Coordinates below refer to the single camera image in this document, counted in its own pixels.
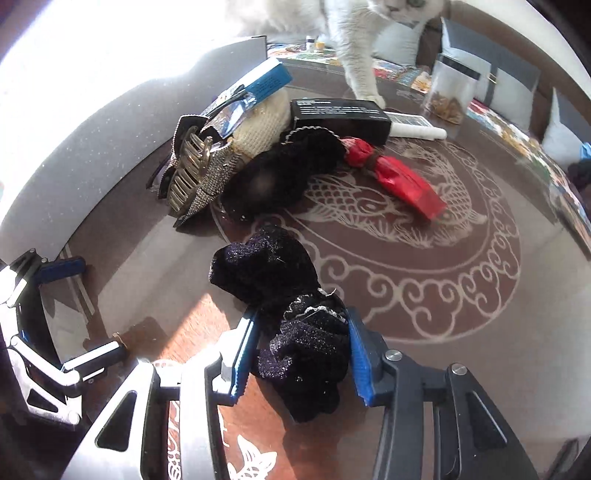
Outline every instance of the screw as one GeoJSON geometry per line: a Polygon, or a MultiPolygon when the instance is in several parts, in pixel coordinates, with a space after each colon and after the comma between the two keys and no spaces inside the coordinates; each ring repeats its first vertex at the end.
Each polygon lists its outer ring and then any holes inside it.
{"type": "Polygon", "coordinates": [[[452,372],[454,372],[456,375],[462,376],[468,373],[468,369],[462,364],[453,364],[452,372]]]}
{"type": "Polygon", "coordinates": [[[391,362],[398,362],[402,360],[402,352],[398,350],[388,350],[385,354],[386,359],[390,360],[391,362]]]}
{"type": "Polygon", "coordinates": [[[80,423],[80,415],[78,415],[75,411],[68,412],[68,420],[72,425],[78,425],[80,423]]]}

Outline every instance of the sunlight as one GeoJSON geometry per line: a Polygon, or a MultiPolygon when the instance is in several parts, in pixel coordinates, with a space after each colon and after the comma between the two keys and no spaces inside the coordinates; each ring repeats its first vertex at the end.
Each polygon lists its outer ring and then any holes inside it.
{"type": "Polygon", "coordinates": [[[201,21],[219,16],[216,8],[204,0],[53,0],[0,63],[0,223],[37,167],[86,118],[228,43],[230,32],[201,21]]]}

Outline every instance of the glass jar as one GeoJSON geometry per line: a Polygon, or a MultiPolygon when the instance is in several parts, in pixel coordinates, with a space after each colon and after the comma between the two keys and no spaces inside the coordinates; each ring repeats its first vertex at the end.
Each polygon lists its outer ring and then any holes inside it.
{"type": "Polygon", "coordinates": [[[476,93],[480,73],[443,54],[437,56],[431,90],[423,107],[453,124],[460,124],[476,93]]]}

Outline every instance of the black velvet scrunchie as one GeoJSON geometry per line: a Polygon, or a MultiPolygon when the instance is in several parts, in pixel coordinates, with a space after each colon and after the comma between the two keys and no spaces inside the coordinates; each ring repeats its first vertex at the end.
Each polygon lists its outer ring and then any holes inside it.
{"type": "Polygon", "coordinates": [[[220,201],[237,221],[276,212],[297,202],[310,176],[333,171],[345,154],[340,140],[326,129],[296,132],[290,143],[273,145],[234,175],[220,201]]]}
{"type": "Polygon", "coordinates": [[[271,382],[294,420],[332,413],[349,365],[349,328],[343,303],[320,288],[302,244],[267,225],[245,244],[218,250],[209,280],[258,307],[271,341],[257,352],[252,373],[271,382]]]}

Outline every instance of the red object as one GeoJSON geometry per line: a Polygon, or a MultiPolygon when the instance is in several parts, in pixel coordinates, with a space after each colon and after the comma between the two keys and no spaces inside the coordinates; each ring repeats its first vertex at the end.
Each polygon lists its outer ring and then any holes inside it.
{"type": "Polygon", "coordinates": [[[379,155],[373,146],[359,138],[344,138],[342,142],[348,150],[345,161],[349,165],[361,168],[374,157],[373,170],[380,185],[395,197],[414,206],[429,220],[447,207],[424,178],[397,158],[379,155]]]}

